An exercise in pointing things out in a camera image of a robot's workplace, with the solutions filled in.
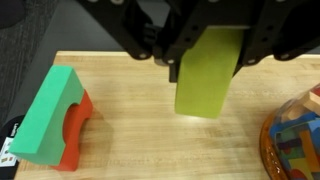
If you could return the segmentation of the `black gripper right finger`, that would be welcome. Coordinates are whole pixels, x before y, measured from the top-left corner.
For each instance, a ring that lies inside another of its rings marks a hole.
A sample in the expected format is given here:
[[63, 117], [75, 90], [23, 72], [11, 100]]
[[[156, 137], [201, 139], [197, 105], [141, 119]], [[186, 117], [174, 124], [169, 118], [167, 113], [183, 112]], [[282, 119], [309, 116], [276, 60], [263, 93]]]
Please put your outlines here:
[[266, 56], [290, 61], [320, 45], [320, 0], [264, 0], [256, 22], [245, 31], [234, 70], [257, 65]]

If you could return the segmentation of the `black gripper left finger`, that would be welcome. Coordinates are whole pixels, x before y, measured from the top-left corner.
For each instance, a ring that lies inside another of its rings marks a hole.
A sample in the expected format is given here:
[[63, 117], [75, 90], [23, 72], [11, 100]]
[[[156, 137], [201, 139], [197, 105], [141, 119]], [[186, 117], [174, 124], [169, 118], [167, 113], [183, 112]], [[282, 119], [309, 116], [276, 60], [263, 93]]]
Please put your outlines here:
[[169, 67], [169, 81], [178, 80], [184, 50], [175, 48], [183, 26], [199, 0], [164, 0], [169, 14], [164, 26], [157, 26], [138, 0], [77, 0], [89, 15], [135, 60], [154, 57]]

